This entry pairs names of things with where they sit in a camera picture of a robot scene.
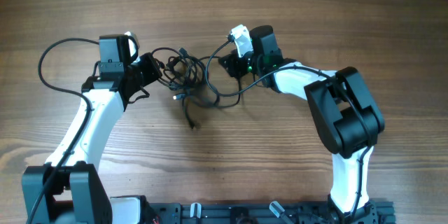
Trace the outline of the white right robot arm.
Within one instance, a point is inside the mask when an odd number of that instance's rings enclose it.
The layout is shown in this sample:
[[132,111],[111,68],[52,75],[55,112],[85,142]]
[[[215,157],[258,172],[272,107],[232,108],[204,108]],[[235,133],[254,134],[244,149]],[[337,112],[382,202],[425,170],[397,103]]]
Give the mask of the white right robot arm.
[[385,120],[358,70],[321,70],[285,58],[270,25],[230,30],[235,45],[220,60],[233,78],[252,74],[255,85],[308,103],[322,144],[332,155],[328,210],[319,219],[357,223],[374,217],[367,193],[368,162]]

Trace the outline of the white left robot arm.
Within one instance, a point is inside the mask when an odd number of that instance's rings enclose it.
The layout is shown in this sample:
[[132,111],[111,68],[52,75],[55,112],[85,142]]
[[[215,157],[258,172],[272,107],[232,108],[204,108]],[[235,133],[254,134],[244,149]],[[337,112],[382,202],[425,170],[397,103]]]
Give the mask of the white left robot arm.
[[152,53],[139,54],[132,32],[100,36],[100,60],[76,96],[80,106],[60,145],[22,175],[28,223],[155,223],[143,195],[108,197],[98,175],[109,135],[128,105],[161,77]]

